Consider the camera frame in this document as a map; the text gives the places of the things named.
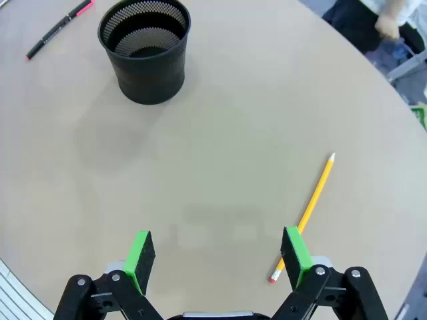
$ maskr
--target hand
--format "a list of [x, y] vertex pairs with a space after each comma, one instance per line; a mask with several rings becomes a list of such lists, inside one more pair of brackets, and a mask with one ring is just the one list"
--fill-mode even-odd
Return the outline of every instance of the hand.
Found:
[[389, 40], [399, 39], [399, 26], [396, 19], [387, 15], [381, 14], [375, 24], [375, 29], [380, 33], [380, 36]]

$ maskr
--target pencil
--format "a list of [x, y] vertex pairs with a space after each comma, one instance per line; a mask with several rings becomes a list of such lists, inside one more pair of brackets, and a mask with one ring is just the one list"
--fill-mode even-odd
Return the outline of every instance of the pencil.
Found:
[[[310, 216], [312, 215], [314, 207], [316, 206], [319, 196], [322, 193], [325, 182], [328, 179], [328, 175], [331, 172], [332, 166], [334, 165], [334, 160], [335, 160], [335, 153], [331, 154], [331, 156], [328, 159], [328, 162], [326, 162], [325, 169], [323, 170], [323, 173], [320, 176], [318, 185], [316, 186], [316, 189], [314, 190], [312, 198], [310, 199], [310, 202], [307, 205], [306, 211], [302, 215], [301, 221], [298, 224], [298, 231], [300, 233], [302, 233], [302, 231], [307, 225], [308, 220], [310, 219]], [[276, 270], [274, 270], [272, 276], [270, 277], [271, 283], [276, 282], [276, 280], [279, 278], [280, 273], [282, 272], [284, 267], [285, 267], [285, 263], [283, 259], [280, 258], [280, 261], [278, 263], [278, 266], [276, 267]]]

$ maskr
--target black mesh cup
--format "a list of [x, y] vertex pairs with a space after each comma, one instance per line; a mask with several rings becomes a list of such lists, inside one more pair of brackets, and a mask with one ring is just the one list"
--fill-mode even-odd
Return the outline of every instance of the black mesh cup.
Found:
[[98, 37], [126, 97], [153, 105], [181, 89], [189, 28], [174, 0], [125, 0], [104, 15]]

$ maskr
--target black marker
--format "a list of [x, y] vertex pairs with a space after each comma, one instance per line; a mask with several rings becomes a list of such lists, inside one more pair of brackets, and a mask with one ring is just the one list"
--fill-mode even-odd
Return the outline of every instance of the black marker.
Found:
[[46, 35], [43, 36], [35, 44], [35, 46], [27, 53], [27, 60], [30, 60], [34, 55], [40, 50], [50, 39], [52, 39], [64, 26], [70, 22], [73, 18], [78, 15], [81, 15], [84, 11], [90, 8], [93, 5], [92, 0], [85, 0], [80, 3], [76, 8], [70, 11], [60, 22], [58, 22], [52, 29], [49, 30]]

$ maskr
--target cup rim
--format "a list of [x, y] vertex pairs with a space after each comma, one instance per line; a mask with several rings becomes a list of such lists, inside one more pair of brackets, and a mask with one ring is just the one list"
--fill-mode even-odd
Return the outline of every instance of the cup rim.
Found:
[[[134, 1], [134, 3], [137, 3], [137, 2], [146, 2], [146, 1], [148, 2], [150, 0], [137, 0], [137, 1]], [[163, 57], [164, 55], [167, 55], [168, 53], [172, 52], [177, 47], [179, 47], [179, 45], [182, 43], [182, 41], [184, 41], [184, 40], [187, 39], [189, 30], [190, 30], [190, 27], [191, 27], [191, 17], [189, 16], [189, 12], [188, 12], [187, 8], [185, 7], [185, 5], [183, 5], [178, 0], [166, 0], [166, 1], [160, 0], [160, 1], [156, 1], [156, 2], [163, 2], [163, 3], [169, 3], [169, 4], [170, 4], [170, 2], [177, 3], [178, 5], [181, 6], [181, 8], [183, 9], [184, 13], [187, 15], [187, 17], [188, 17], [187, 30], [185, 30], [185, 34], [182, 37], [182, 39], [180, 39], [177, 44], [175, 44], [174, 46], [170, 47], [168, 50], [166, 50], [166, 51], [164, 51], [162, 53], [158, 53], [157, 55], [149, 56], [149, 57], [125, 57], [124, 55], [120, 55], [120, 54], [112, 51], [110, 48], [108, 48], [105, 45], [105, 43], [104, 43], [104, 41], [103, 41], [103, 39], [101, 37], [101, 25], [104, 22], [105, 18], [112, 11], [116, 10], [118, 7], [120, 7], [121, 5], [123, 5], [124, 3], [127, 3], [127, 2], [129, 2], [129, 0], [121, 0], [118, 3], [116, 3], [113, 7], [111, 7], [110, 9], [108, 9], [108, 11], [102, 16], [101, 22], [99, 22], [99, 26], [98, 26], [98, 40], [101, 43], [101, 45], [104, 47], [104, 49], [108, 52], [108, 54], [114, 55], [115, 57], [117, 57], [119, 59], [125, 59], [125, 60], [131, 60], [131, 61], [135, 61], [135, 60], [138, 60], [138, 61], [150, 60], [150, 59], [155, 59], [155, 58]]]

